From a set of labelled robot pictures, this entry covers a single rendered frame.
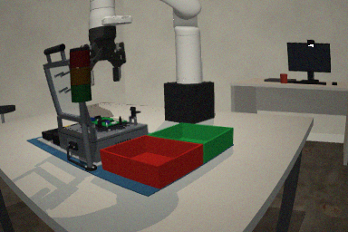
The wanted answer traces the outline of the green bin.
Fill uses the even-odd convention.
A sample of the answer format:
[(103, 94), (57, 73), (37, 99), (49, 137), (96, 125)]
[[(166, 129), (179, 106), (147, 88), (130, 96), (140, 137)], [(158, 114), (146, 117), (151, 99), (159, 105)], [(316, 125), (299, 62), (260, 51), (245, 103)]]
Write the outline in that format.
[(203, 144), (203, 163), (206, 163), (233, 145), (233, 130), (230, 127), (182, 122), (147, 136)]

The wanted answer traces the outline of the red bin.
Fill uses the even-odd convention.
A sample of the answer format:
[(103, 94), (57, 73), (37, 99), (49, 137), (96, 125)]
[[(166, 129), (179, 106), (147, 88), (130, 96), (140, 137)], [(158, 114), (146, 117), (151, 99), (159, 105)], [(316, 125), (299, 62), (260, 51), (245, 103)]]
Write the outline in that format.
[(101, 149), (100, 153), (102, 169), (157, 189), (203, 164), (203, 144), (147, 135)]

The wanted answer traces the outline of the green circuit board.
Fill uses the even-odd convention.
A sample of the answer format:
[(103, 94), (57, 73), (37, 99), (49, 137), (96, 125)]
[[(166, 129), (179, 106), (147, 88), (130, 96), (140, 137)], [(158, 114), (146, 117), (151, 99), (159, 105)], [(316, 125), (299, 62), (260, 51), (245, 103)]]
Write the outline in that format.
[[(98, 119), (101, 119), (102, 126), (105, 126), (105, 127), (108, 127), (108, 126), (111, 126), (111, 125), (115, 125), (115, 124), (119, 124), (119, 117), (114, 117), (113, 119), (112, 118), (106, 118), (106, 117), (102, 118), (100, 115), (99, 116), (95, 116), (94, 118), (91, 117), (91, 121), (95, 122), (96, 125), (98, 125), (98, 123), (97, 123)], [(107, 126), (106, 126), (106, 122), (108, 123)], [(125, 122), (125, 120), (123, 118), (121, 118), (121, 122)]]

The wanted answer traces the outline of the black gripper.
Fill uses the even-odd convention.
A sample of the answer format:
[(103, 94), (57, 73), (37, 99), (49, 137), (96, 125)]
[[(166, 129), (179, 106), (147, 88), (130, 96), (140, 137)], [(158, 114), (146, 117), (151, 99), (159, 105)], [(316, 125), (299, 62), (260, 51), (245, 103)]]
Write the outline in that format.
[[(126, 63), (126, 56), (124, 43), (115, 43), (115, 38), (116, 26), (108, 25), (94, 27), (92, 29), (89, 29), (90, 45), (84, 44), (80, 46), (90, 47), (91, 86), (94, 85), (94, 76), (92, 69), (98, 61), (108, 60), (113, 66), (113, 80), (115, 82), (121, 80), (121, 65)], [(116, 51), (116, 53), (114, 50)]]

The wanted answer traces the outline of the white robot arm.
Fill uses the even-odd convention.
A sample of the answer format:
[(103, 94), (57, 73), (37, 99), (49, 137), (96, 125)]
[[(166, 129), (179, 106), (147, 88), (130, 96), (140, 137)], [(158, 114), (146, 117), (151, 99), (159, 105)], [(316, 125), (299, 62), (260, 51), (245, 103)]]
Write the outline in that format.
[[(197, 15), (199, 0), (160, 0), (173, 8), (177, 83), (202, 83), (203, 57)], [(132, 23), (130, 15), (115, 16), (115, 0), (90, 0), (89, 29)]]

